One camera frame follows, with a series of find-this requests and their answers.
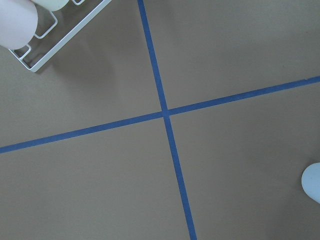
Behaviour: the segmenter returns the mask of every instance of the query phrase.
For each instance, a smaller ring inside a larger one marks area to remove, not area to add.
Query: dish rack
[[[55,12],[37,5],[38,26],[34,37],[23,48],[9,51],[35,73],[110,2],[71,0]]]

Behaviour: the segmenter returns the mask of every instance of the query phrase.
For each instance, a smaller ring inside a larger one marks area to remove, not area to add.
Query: gray surface
[[[112,1],[36,74],[3,47],[0,63],[0,147],[160,110],[136,0]]]
[[[169,108],[320,75],[318,0],[145,0]]]
[[[1,240],[189,238],[163,120],[1,155]]]
[[[320,162],[320,85],[172,116],[199,240],[318,240],[302,190]]]

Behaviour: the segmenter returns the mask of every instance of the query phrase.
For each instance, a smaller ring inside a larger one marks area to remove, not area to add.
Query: mug
[[[33,38],[38,25],[38,13],[29,0],[0,0],[0,45],[21,49]]]
[[[69,0],[31,0],[32,2],[39,4],[45,9],[54,12],[62,9]]]

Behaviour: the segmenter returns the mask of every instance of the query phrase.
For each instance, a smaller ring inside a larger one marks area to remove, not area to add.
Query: blue line
[[[181,114],[181,113],[190,112],[193,110],[208,108],[208,107],[212,107],[220,104],[226,104],[226,103],[230,103],[238,100],[248,99],[248,98],[252,98],[260,95],[275,93],[278,91],[293,89],[293,88],[315,84],[319,82],[320,82],[320,76],[316,76],[309,79],[303,79],[303,80],[293,81],[293,82],[284,83],[276,86],[270,86],[270,87],[266,87],[258,90],[239,93],[236,95],[221,97],[221,98],[217,98],[209,101],[203,101],[203,102],[199,102],[199,103],[195,103],[187,106],[173,108],[169,110],[169,115]]]
[[[190,236],[191,240],[197,240],[195,225],[194,225],[194,221],[193,221],[192,214],[191,214],[191,209],[190,209],[190,205],[189,205],[189,200],[188,200],[188,195],[187,195],[187,190],[186,190],[186,186],[185,186],[183,173],[181,170],[181,165],[180,165],[180,161],[179,161],[175,136],[174,136],[174,132],[173,132],[171,121],[170,121],[166,96],[165,96],[164,88],[163,88],[162,81],[161,81],[160,71],[159,71],[159,67],[158,67],[154,44],[153,44],[152,37],[151,37],[147,13],[146,13],[146,9],[145,9],[145,4],[144,4],[143,0],[137,0],[137,2],[138,2],[140,16],[141,16],[141,20],[142,20],[145,40],[146,40],[146,44],[147,44],[148,51],[149,51],[149,56],[150,56],[151,66],[152,66],[154,80],[155,80],[155,84],[156,84],[156,89],[158,92],[159,101],[160,101],[160,105],[161,105],[161,109],[162,109],[162,113],[163,113],[165,130],[166,130],[166,134],[167,134],[168,141],[169,141],[174,171],[175,171],[176,179],[178,182],[179,192],[180,192],[180,196],[181,196],[181,201],[182,201],[182,206],[183,206],[183,210],[184,210],[186,224],[187,224],[188,231],[189,231],[189,236]]]
[[[137,123],[141,123],[141,122],[145,122],[153,119],[159,119],[162,117],[163,117],[162,112],[155,112],[155,113],[136,116],[136,117],[120,120],[120,121],[114,121],[114,122],[110,122],[110,123],[106,123],[98,126],[92,126],[92,127],[75,130],[75,131],[61,133],[53,136],[47,136],[47,137],[43,137],[43,138],[31,140],[31,141],[25,141],[25,142],[13,144],[13,145],[3,146],[3,147],[0,147],[0,154],[12,152],[19,149],[35,147],[42,144],[48,144],[48,143],[52,143],[52,142],[56,142],[64,139],[75,138],[82,135],[93,134],[93,133],[97,133],[97,132],[101,132],[109,129],[131,125],[131,124],[137,124]]]

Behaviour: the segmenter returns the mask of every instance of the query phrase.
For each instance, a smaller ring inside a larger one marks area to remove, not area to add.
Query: white cylinder
[[[305,193],[320,203],[320,163],[314,163],[304,170],[301,183]]]
[[[39,4],[40,6],[48,9],[51,12],[62,9],[69,0],[31,0],[32,2]]]
[[[36,6],[29,0],[0,0],[0,45],[21,49],[30,42],[38,25]]]

